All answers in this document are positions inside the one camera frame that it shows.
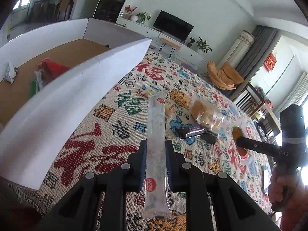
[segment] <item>red logo label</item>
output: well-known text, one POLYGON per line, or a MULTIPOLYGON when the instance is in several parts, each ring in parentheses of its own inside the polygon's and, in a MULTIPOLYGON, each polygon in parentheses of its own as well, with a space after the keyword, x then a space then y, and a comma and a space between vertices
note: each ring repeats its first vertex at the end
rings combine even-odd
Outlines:
POLYGON ((145 189, 148 191, 148 192, 152 192, 155 190, 156 188, 156 181, 153 179, 153 178, 147 178, 145 180, 145 189))
POLYGON ((160 102, 161 104, 164 104, 164 99, 162 99, 161 97, 159 97, 157 101, 160 102))

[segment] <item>rug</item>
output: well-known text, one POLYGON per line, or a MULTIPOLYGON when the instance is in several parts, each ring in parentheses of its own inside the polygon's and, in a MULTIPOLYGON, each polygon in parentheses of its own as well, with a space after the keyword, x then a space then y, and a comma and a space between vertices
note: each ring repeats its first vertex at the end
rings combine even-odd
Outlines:
MULTIPOLYGON (((169 92, 177 103, 176 116, 166 119, 165 130, 176 152, 184 154, 187 162, 203 172, 216 174, 225 171, 261 208, 270 207, 267 196, 261 190, 261 166, 269 167, 267 157, 252 152, 253 162, 249 166, 241 165, 229 127, 234 122, 244 122, 249 137, 260 140, 251 119, 196 74, 153 51, 148 51, 143 61, 85 117, 59 152, 40 190, 32 192, 14 187, 17 195, 24 197, 40 212, 47 213, 87 172, 106 173, 125 163, 129 154, 137 152, 140 141, 147 138, 147 98, 143 93, 148 87, 157 92, 169 92), (220 128, 215 145, 199 137, 180 140, 175 135, 175 127, 196 125, 181 100, 193 93, 215 104, 225 115, 226 124, 220 128)), ((169 192, 168 197, 172 219, 149 220, 141 217, 144 188, 139 193, 128 193, 127 229, 186 230, 186 194, 169 192)))

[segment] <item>cabinet drawer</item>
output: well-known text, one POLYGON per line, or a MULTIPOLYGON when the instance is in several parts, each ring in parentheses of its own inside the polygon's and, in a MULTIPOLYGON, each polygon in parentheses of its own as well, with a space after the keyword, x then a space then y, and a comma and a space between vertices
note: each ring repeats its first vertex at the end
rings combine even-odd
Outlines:
POLYGON ((198 67, 200 63, 204 60, 204 57, 202 57, 201 55, 197 54, 192 49, 186 46, 183 46, 183 45, 181 47, 181 50, 178 52, 178 56, 183 58, 186 61, 189 61, 196 67, 198 67))
POLYGON ((144 27, 144 26, 140 26, 140 31, 138 32, 148 38, 152 39, 152 42, 155 43, 156 40, 158 39, 160 33, 157 32, 156 30, 144 27))
POLYGON ((129 21, 129 20, 125 20, 125 19, 122 19, 122 18, 118 18, 117 21, 116 21, 118 24, 121 24, 123 26, 125 26, 126 28, 130 29, 131 31, 134 31, 134 32, 137 32, 139 33, 139 30, 138 28, 142 27, 132 21, 129 21))

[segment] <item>flower pot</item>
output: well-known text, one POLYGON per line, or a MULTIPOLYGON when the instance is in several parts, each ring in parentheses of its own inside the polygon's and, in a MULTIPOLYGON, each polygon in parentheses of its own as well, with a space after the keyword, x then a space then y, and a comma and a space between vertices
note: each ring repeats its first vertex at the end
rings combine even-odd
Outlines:
POLYGON ((197 52, 199 55, 204 54, 203 50, 202 50, 202 49, 200 49, 200 48, 197 48, 196 52, 197 52))
POLYGON ((136 22, 138 21, 139 17, 138 16, 131 16, 131 21, 136 22))
POLYGON ((125 14, 124 18, 129 20, 131 18, 131 14, 125 14))

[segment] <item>gray curtain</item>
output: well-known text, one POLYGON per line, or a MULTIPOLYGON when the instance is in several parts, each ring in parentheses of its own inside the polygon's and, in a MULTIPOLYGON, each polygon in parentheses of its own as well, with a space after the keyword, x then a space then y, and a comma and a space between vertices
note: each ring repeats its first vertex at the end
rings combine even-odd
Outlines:
MULTIPOLYGON (((251 73, 254 67, 257 65, 260 58, 263 56, 267 48, 269 47, 270 43, 274 39, 277 33, 276 28, 270 28, 266 26, 257 25, 252 35, 255 38, 254 44, 248 50, 246 55, 240 61, 238 66, 235 70, 246 79, 247 76, 251 73)), ((235 92, 236 90, 224 90, 221 91, 225 96, 229 97, 235 92)))

